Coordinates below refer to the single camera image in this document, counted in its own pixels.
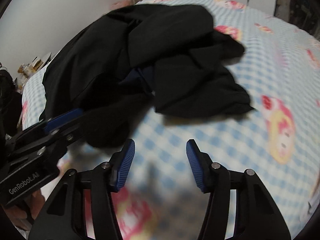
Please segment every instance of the mattress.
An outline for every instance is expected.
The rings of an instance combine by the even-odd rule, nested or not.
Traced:
[[[227,169],[253,169],[294,238],[320,199],[320,43],[296,26],[236,1],[140,2],[147,3],[202,5],[213,15],[218,31],[241,42],[244,56],[225,64],[249,92],[255,111],[241,119],[182,120],[150,109],[132,134],[136,154],[126,186],[114,195],[123,238],[197,239],[209,195],[196,187],[188,163],[186,142],[191,138]],[[44,110],[45,70],[25,86],[24,129],[37,123]],[[78,143],[59,165],[92,169],[116,150]],[[53,185],[43,192],[50,192]],[[226,238],[233,235],[235,205],[232,191]]]

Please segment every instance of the metal screw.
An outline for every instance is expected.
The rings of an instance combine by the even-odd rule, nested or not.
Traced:
[[[45,152],[45,146],[43,146],[38,152],[37,155],[41,155],[42,153]]]
[[[108,168],[110,168],[110,163],[109,162],[104,162],[104,163],[101,163],[101,168],[103,168],[103,169],[108,169]]]
[[[72,176],[72,175],[74,175],[75,173],[76,173],[76,171],[72,169],[72,170],[70,171],[70,173],[69,173],[69,176]]]
[[[247,169],[247,174],[248,174],[249,176],[254,175],[254,170],[252,170],[252,169]]]
[[[73,135],[72,134],[68,134],[67,135],[67,141],[72,141],[73,140]]]
[[[56,129],[56,130],[52,131],[51,135],[55,135],[57,132],[59,132],[59,129]]]
[[[221,165],[219,163],[212,163],[211,167],[214,169],[219,169],[221,167]]]

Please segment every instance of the blue and white gingham pattern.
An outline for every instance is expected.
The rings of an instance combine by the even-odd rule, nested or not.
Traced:
[[[140,3],[154,3],[143,0]],[[246,119],[212,118],[181,121],[165,118],[153,109],[147,113],[132,138],[136,154],[126,186],[139,192],[159,209],[159,224],[153,239],[173,237],[196,239],[203,222],[208,195],[196,187],[186,156],[186,142],[194,138],[201,151],[227,169],[256,171],[276,201],[292,238],[304,227],[319,203],[320,192],[311,196],[320,169],[320,72],[308,65],[305,48],[312,48],[313,37],[282,20],[247,7],[243,11],[219,7],[214,0],[167,0],[167,5],[198,4],[214,15],[214,23],[242,30],[246,53],[239,63],[227,66],[236,81],[252,97],[252,111]],[[273,34],[259,30],[254,23],[268,26]],[[320,58],[319,49],[312,48]],[[283,64],[274,57],[281,52]],[[24,129],[39,121],[45,106],[41,85],[44,71],[27,83],[23,102],[28,101]],[[291,109],[296,127],[295,146],[287,164],[279,164],[268,152],[268,132],[262,116],[261,95],[281,98]],[[108,159],[105,155],[87,158],[78,155],[83,169]],[[233,234],[235,193],[226,238]]]

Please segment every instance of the bed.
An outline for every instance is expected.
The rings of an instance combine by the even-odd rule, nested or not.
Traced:
[[[303,30],[231,0],[143,0],[142,4],[197,4],[214,16],[216,30],[246,47],[237,63],[226,62],[252,98],[245,118],[186,121],[151,108],[132,135],[136,154],[125,188],[114,195],[126,239],[197,239],[209,196],[196,187],[186,157],[194,138],[202,152],[229,170],[253,169],[278,205],[294,238],[320,200],[320,43]],[[45,107],[45,66],[26,84],[23,129],[39,122]],[[94,168],[118,149],[71,145],[61,170]],[[48,195],[56,181],[43,188]],[[233,235],[231,193],[226,238]]]

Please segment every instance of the white wall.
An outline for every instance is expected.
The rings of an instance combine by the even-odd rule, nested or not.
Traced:
[[[0,62],[16,77],[36,56],[57,53],[119,0],[12,0],[0,19]]]

